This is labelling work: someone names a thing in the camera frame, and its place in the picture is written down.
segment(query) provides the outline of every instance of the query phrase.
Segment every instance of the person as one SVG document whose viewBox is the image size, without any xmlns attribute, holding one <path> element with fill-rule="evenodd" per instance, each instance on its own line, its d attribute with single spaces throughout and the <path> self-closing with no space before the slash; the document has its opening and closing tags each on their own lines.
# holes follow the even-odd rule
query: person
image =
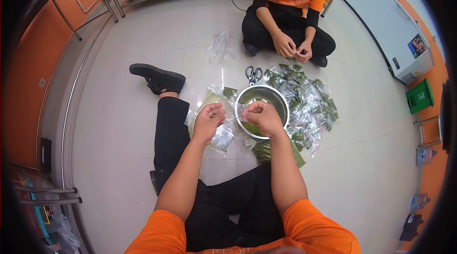
<svg viewBox="0 0 457 254">
<path fill-rule="evenodd" d="M 255 56 L 260 48 L 281 57 L 311 60 L 321 68 L 335 50 L 332 37 L 318 27 L 324 0 L 254 0 L 243 20 L 243 44 Z"/>
<path fill-rule="evenodd" d="M 272 105 L 256 101 L 248 108 L 248 122 L 270 137 L 271 162 L 207 186 L 198 177 L 203 151 L 226 118 L 222 104 L 209 104 L 199 112 L 190 138 L 184 124 L 189 103 L 178 98 L 186 78 L 148 64 L 133 64 L 130 72 L 144 77 L 160 98 L 154 157 L 159 196 L 125 254 L 360 253 L 356 237 L 308 200 L 288 135 Z M 240 215 L 238 224 L 230 220 L 233 214 Z"/>
</svg>

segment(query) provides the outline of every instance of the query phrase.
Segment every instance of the black long sleeve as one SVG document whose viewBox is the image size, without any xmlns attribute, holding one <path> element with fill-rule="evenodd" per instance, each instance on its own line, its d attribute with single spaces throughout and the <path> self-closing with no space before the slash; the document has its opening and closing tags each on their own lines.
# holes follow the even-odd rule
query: black long sleeve
<svg viewBox="0 0 457 254">
<path fill-rule="evenodd" d="M 319 21 L 319 12 L 308 7 L 308 13 L 306 14 L 307 25 L 317 28 Z"/>
<path fill-rule="evenodd" d="M 266 7 L 266 1 L 267 0 L 254 0 L 252 3 L 252 6 L 255 8 L 254 11 L 256 11 L 260 7 Z"/>
</svg>

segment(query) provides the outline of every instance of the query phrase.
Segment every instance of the pile of small bags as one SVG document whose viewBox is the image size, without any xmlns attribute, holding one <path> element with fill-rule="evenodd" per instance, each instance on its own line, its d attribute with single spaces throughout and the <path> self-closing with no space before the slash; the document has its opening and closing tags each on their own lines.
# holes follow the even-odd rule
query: pile of small bags
<svg viewBox="0 0 457 254">
<path fill-rule="evenodd" d="M 338 110 L 327 83 L 308 79 L 300 65 L 279 66 L 280 70 L 267 69 L 256 84 L 269 85 L 286 98 L 290 114 L 286 131 L 299 152 L 307 148 L 313 157 L 323 131 L 330 131 L 338 120 Z"/>
</svg>

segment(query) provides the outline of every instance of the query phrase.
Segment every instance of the black scissors handle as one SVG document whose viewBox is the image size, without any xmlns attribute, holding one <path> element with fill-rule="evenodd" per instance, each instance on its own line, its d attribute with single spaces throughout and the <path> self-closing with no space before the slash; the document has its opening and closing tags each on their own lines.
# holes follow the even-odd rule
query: black scissors handle
<svg viewBox="0 0 457 254">
<path fill-rule="evenodd" d="M 255 85 L 255 82 L 260 80 L 263 76 L 261 68 L 254 68 L 254 66 L 248 66 L 246 68 L 246 76 L 249 79 L 249 86 Z"/>
</svg>

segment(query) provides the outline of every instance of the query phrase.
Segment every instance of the white tile floor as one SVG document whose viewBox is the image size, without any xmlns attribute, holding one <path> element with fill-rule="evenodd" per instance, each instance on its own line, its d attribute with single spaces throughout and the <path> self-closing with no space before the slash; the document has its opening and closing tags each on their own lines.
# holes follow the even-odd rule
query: white tile floor
<svg viewBox="0 0 457 254">
<path fill-rule="evenodd" d="M 247 8 L 252 0 L 235 0 Z M 154 169 L 158 97 L 144 79 L 129 74 L 132 63 L 150 63 L 187 77 L 180 97 L 191 109 L 210 84 L 243 89 L 247 65 L 264 70 L 285 60 L 262 51 L 252 58 L 242 47 L 244 12 L 230 0 L 171 0 L 127 11 L 95 55 L 75 119 L 72 167 L 80 209 L 95 252 L 122 253 L 138 235 L 157 197 Z M 404 87 L 387 71 L 362 23 L 335 0 L 319 26 L 334 37 L 328 67 L 312 64 L 310 78 L 327 81 L 340 123 L 325 133 L 301 172 L 310 200 L 324 215 L 350 229 L 364 253 L 391 253 L 398 242 L 416 188 L 416 131 Z M 212 35 L 229 30 L 236 59 L 208 63 L 203 50 Z M 223 156 L 207 150 L 201 179 L 217 184 L 257 165 L 251 152 L 232 142 Z"/>
</svg>

